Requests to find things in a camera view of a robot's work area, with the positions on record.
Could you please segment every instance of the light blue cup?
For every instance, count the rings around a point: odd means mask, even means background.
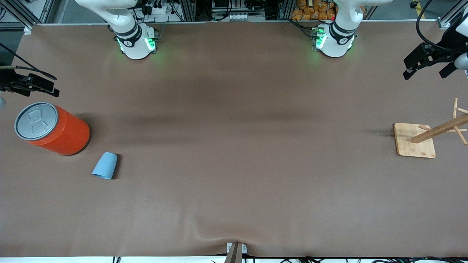
[[[93,170],[93,175],[102,179],[112,179],[117,164],[117,155],[105,152]]]

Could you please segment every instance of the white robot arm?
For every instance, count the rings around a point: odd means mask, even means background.
[[[324,37],[316,48],[325,55],[338,58],[351,48],[354,33],[363,19],[361,5],[377,6],[393,0],[335,0],[338,14],[332,24],[322,24]]]
[[[120,49],[131,59],[142,59],[156,51],[154,28],[135,21],[130,10],[138,0],[75,0],[102,17],[117,35]]]

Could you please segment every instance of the wooden base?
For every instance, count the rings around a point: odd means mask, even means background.
[[[425,130],[419,128],[421,124],[395,123],[393,129],[395,131],[396,152],[399,156],[421,157],[421,158],[436,158],[436,151],[432,139],[425,140],[421,143],[412,143],[410,141],[416,135],[419,135]]]

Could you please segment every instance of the wooden peg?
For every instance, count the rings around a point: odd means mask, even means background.
[[[468,142],[465,140],[465,137],[463,137],[462,133],[460,132],[460,129],[458,129],[457,126],[454,126],[453,128],[455,129],[461,141],[463,142],[463,145],[468,145]]]
[[[457,108],[458,108],[458,98],[455,98],[453,101],[452,119],[455,119],[457,117]]]
[[[423,129],[423,130],[428,131],[428,132],[433,132],[434,131],[433,129],[427,128],[426,126],[422,126],[422,125],[419,125],[418,128]]]
[[[466,132],[467,131],[467,129],[458,129],[458,130],[461,131],[461,132]],[[449,130],[447,132],[457,132],[457,131],[456,130]]]
[[[456,117],[455,119],[452,119],[452,120],[449,120],[448,122],[446,123],[443,123],[437,127],[434,127],[432,130],[433,131],[426,131],[426,132],[423,132],[413,138],[410,139],[410,141],[412,143],[420,143],[420,142],[423,142],[427,139],[430,139],[430,138],[434,138],[436,137],[437,135],[440,135],[444,132],[447,132],[451,129],[453,129],[454,126],[462,126],[464,124],[468,124],[468,114],[463,114],[463,115],[460,115],[458,117]]]
[[[463,113],[468,113],[468,110],[464,110],[464,109],[460,109],[460,108],[456,108],[455,110],[459,111],[459,112],[463,112]]]

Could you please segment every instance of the brown table surface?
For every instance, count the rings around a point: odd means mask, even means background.
[[[442,34],[422,23],[431,39]],[[413,22],[361,24],[343,58],[288,23],[168,25],[132,61],[104,26],[35,26],[18,53],[59,98],[2,96],[1,256],[185,256],[247,244],[254,256],[468,256],[467,150],[399,157],[395,122],[435,126],[468,108],[462,71],[405,81]],[[80,154],[19,139],[48,101],[86,120]],[[117,180],[91,175],[105,151]]]

